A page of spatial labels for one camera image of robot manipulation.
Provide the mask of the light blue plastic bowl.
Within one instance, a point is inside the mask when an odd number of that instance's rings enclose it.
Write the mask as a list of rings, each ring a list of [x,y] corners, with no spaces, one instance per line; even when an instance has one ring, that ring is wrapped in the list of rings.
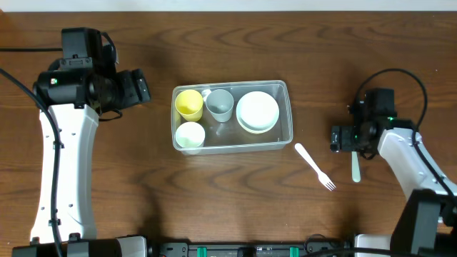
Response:
[[[246,131],[252,134],[261,134],[261,133],[266,133],[267,131],[270,131],[277,123],[279,116],[275,116],[269,124],[266,125],[265,128],[259,129],[259,128],[252,128],[248,126],[243,119],[240,116],[237,116],[236,119],[239,123],[239,125]]]

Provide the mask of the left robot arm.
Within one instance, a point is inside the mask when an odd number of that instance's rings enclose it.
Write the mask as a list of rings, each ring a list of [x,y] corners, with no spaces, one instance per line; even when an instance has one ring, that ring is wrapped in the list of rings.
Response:
[[[27,246],[13,256],[146,256],[143,236],[100,239],[91,205],[94,138],[104,114],[150,101],[141,70],[117,71],[107,33],[63,29],[61,59],[39,74],[28,95],[39,107],[43,165],[39,208]]]

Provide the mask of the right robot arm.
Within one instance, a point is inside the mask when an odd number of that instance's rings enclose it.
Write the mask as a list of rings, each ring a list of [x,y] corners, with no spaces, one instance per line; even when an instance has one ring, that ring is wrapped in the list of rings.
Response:
[[[379,155],[391,167],[407,199],[391,235],[359,234],[354,246],[420,256],[455,256],[456,208],[449,197],[456,196],[456,185],[446,179],[427,152],[421,135],[413,132],[413,122],[397,117],[394,91],[368,90],[364,100],[355,101],[349,112],[352,125],[331,129],[331,151],[351,152],[354,168],[358,167],[357,156],[371,159]]]

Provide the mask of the pale green plastic spoon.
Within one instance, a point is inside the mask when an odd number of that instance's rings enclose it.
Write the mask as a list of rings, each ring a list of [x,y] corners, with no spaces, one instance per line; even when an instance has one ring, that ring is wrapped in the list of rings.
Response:
[[[361,181],[361,171],[358,161],[358,153],[356,151],[351,152],[351,175],[353,182],[359,183]]]

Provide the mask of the white plastic bowl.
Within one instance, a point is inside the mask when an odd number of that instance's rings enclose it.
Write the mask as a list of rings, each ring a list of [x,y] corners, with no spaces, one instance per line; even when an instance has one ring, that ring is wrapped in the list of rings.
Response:
[[[253,129],[264,129],[275,116],[279,116],[278,103],[268,93],[252,91],[238,101],[236,116]]]

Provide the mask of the grey plastic cup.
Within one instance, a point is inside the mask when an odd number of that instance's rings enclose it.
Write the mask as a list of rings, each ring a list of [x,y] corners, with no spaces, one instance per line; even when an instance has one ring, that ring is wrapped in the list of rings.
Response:
[[[234,98],[227,90],[217,89],[206,98],[206,108],[220,123],[227,122],[233,113]]]

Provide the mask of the yellow plastic cup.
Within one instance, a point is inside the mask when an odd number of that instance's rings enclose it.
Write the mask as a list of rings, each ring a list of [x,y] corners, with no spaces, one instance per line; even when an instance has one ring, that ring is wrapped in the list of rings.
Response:
[[[199,121],[203,116],[203,107],[203,96],[193,89],[182,91],[175,100],[176,110],[186,121]]]

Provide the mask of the white plastic fork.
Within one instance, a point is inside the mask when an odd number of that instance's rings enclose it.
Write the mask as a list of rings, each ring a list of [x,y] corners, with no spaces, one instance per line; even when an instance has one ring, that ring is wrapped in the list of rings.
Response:
[[[308,151],[303,147],[301,143],[294,145],[297,153],[309,164],[309,166],[316,172],[319,182],[325,186],[328,190],[333,191],[336,189],[333,181],[317,166],[316,162],[310,156]]]

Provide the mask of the white plastic cup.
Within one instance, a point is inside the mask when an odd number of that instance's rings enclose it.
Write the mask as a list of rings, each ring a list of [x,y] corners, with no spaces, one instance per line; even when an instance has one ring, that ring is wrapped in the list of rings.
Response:
[[[177,144],[182,148],[198,148],[203,146],[206,132],[202,125],[196,122],[181,124],[175,133]]]

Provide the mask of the yellow plastic bowl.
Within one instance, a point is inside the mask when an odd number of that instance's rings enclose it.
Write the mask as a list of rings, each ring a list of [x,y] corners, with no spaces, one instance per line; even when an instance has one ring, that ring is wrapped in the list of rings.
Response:
[[[243,124],[239,124],[245,131],[252,133],[252,134],[261,134],[261,133],[266,133],[267,131],[270,131],[275,125],[269,126],[268,128],[261,129],[261,130],[256,130],[252,128],[248,128],[247,126],[244,126]]]

